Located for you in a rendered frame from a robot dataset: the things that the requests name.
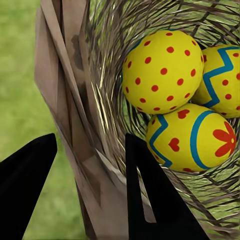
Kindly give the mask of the wicker basket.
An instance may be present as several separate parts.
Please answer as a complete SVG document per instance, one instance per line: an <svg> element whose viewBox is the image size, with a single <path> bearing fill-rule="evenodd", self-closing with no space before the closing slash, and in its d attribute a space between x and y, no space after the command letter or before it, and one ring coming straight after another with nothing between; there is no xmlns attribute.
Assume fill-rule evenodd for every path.
<svg viewBox="0 0 240 240"><path fill-rule="evenodd" d="M95 9L90 14L91 0L39 0L40 5L36 9L35 21L35 55L34 55L34 81L51 111L54 123L59 133L61 142L74 174L84 227L90 240L129 240L128 202L126 185L126 133L134 136L135 132L148 126L152 115L144 113L131 105L126 99L128 114L124 115L124 92L121 84L121 73L124 61L131 48L143 37L147 36L146 29L168 25L161 29L178 30L191 36L201 50L219 46L219 42L228 45L240 46L240 38L237 32L240 21L226 17L222 13L240 16L230 9L229 5L220 0L197 0L185 2L184 0L131 0L123 12L124 5L129 0L105 0L105 5L96 22L95 14L103 2L96 0ZM233 1L240 6L240 0ZM195 4L198 2L212 3L211 6ZM166 13L167 10L179 4L177 11ZM193 8L181 9L182 5ZM215 8L222 5L231 12ZM191 12L205 10L202 18L178 19L189 16ZM185 13L185 14L182 14ZM207 19L208 15L222 17L236 23L236 26L224 22ZM102 27L96 35L97 25L102 19ZM133 22L129 22L130 19ZM209 25L204 20L210 22ZM227 25L228 30L221 24ZM210 29L201 28L200 25ZM170 28L173 26L183 26ZM188 27L194 27L185 30ZM129 29L128 29L129 28ZM203 29L214 37L217 42L207 35L198 32ZM123 35L124 31L127 33ZM128 42L129 33L134 32ZM103 32L105 37L102 41ZM209 40L195 37L195 34L206 37ZM240 35L240 32L237 32ZM234 38L235 43L227 37ZM101 38L101 39L100 39ZM100 45L98 40L100 39ZM217 45L218 44L218 45ZM144 121L141 125L138 114ZM129 116L131 131L124 117ZM236 148L231 157L209 173L208 170L199 172L181 172L169 169L158 163L171 183L182 197L186 206L202 212L207 219L192 212L200 226L207 234L209 240L240 240L240 222L225 221L227 219L239 219L240 211L230 211L240 208L235 206L224 212L231 215L215 219L208 211L219 206L233 202L240 202L240 184L228 190L240 180L240 172L229 172L218 175L225 169L236 169L238 157L231 161L240 151L240 125L237 118L225 118L236 134ZM237 127L238 126L238 127ZM147 131L147 130L145 130ZM224 164L226 167L219 169ZM147 195L139 168L138 180L143 204L145 220L156 223L156 219ZM233 173L227 179L215 181L213 178ZM184 179L186 176L196 176L195 180ZM206 181L201 187L214 186L202 190L202 192L225 193L223 195L195 195L191 192L190 181ZM220 188L220 190L214 190ZM199 197L211 197L200 202ZM212 202L222 199L233 199L218 205L205 208ZM205 229L212 229L221 235L212 234Z"/></svg>

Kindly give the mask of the easter egg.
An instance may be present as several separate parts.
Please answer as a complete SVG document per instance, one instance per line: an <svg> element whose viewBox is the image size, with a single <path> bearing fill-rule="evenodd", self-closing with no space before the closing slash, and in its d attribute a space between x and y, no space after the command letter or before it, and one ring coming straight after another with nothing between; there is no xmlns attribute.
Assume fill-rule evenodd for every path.
<svg viewBox="0 0 240 240"><path fill-rule="evenodd" d="M190 102L225 119L240 117L240 45L216 45L202 53L204 74Z"/></svg>
<svg viewBox="0 0 240 240"><path fill-rule="evenodd" d="M121 84L136 110L153 115L173 112L190 102L204 74L198 43L185 32L158 29L127 54Z"/></svg>
<svg viewBox="0 0 240 240"><path fill-rule="evenodd" d="M146 145L157 162L178 172L213 169L232 156L235 130L216 111L187 102L177 110L152 115Z"/></svg>

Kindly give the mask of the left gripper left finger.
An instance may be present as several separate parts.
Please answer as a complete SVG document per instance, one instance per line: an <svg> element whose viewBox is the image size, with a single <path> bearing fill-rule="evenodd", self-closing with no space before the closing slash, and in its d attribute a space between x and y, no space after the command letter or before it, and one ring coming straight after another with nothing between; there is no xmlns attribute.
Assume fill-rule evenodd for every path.
<svg viewBox="0 0 240 240"><path fill-rule="evenodd" d="M22 240L57 151L50 133L0 162L0 240Z"/></svg>

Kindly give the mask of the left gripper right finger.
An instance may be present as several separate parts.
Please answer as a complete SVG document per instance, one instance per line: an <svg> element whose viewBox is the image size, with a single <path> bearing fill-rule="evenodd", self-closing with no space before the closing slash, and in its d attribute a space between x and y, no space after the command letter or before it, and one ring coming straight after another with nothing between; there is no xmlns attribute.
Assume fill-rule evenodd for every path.
<svg viewBox="0 0 240 240"><path fill-rule="evenodd" d="M143 139L126 133L125 162L129 240L209 240ZM156 223L145 220L137 167Z"/></svg>

